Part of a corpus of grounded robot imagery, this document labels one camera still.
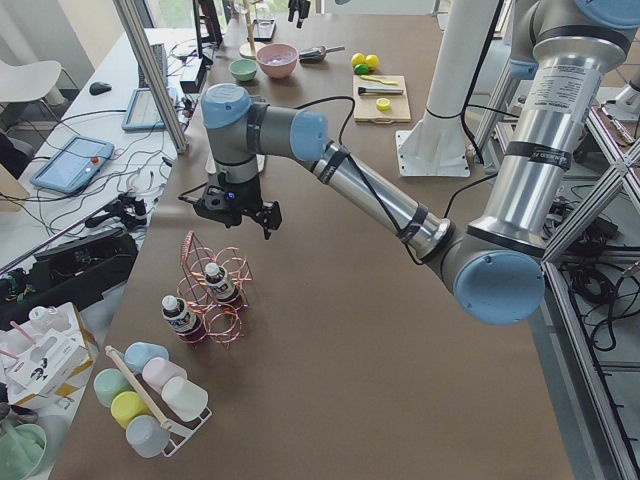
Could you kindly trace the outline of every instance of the white bottle cap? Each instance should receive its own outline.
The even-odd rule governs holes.
[[[29,312],[29,320],[39,320],[47,315],[47,309],[44,307],[33,307]]]
[[[215,277],[220,273],[220,267],[216,262],[207,263],[204,267],[204,273],[206,273],[210,277]]]
[[[167,295],[162,299],[162,308],[165,310],[175,310],[178,308],[178,299],[173,295]]]

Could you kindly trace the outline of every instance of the brown tabletop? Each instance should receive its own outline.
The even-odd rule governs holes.
[[[230,27],[210,83],[231,80],[226,65],[238,57],[243,33]],[[248,89],[279,106],[349,95],[351,55],[376,53],[380,73],[405,76],[415,122],[440,40],[430,16],[314,15],[302,30],[280,18],[275,41],[345,45],[346,52],[299,65],[286,80],[258,72]],[[334,137],[348,106],[319,108]],[[397,129],[350,122],[344,141],[441,215],[469,180],[400,178]],[[469,317],[393,235],[287,159],[269,157],[262,175],[264,199],[278,200],[283,214],[269,241],[249,220],[227,230],[198,218],[176,197],[206,179],[199,110],[187,135],[190,150],[173,168],[107,344],[165,345],[209,392],[214,416],[173,458],[145,460],[88,389],[51,478],[573,477],[526,323],[498,328]],[[463,193],[454,220],[478,216],[487,192],[480,185]],[[161,298],[181,278],[179,249],[189,230],[214,250],[235,245],[249,258],[247,334],[229,350],[209,342],[194,351],[161,317]],[[94,375],[111,366],[101,356]]]

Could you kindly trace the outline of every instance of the warning label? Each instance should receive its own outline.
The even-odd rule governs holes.
[[[565,113],[574,122],[583,122],[601,80],[597,70],[574,65],[541,68],[524,108]]]

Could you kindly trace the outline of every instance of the blue joint cap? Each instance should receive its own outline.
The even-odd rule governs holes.
[[[594,22],[616,30],[640,27],[638,0],[574,0],[582,13]]]
[[[458,272],[453,294],[460,306],[490,325],[511,325],[531,315],[544,297],[544,278],[531,257],[496,250]]]
[[[202,99],[204,126],[223,128],[240,120],[251,108],[249,92],[233,83],[210,87]]]
[[[302,110],[291,122],[291,151],[301,162],[315,162],[324,154],[329,141],[327,117],[321,113]]]
[[[533,80],[538,71],[538,64],[535,62],[523,62],[522,60],[509,59],[509,70],[511,76],[520,80]]]

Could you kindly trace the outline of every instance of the yellow cup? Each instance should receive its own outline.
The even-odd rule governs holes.
[[[122,392],[111,402],[111,416],[124,429],[140,415],[151,415],[151,412],[136,392]]]

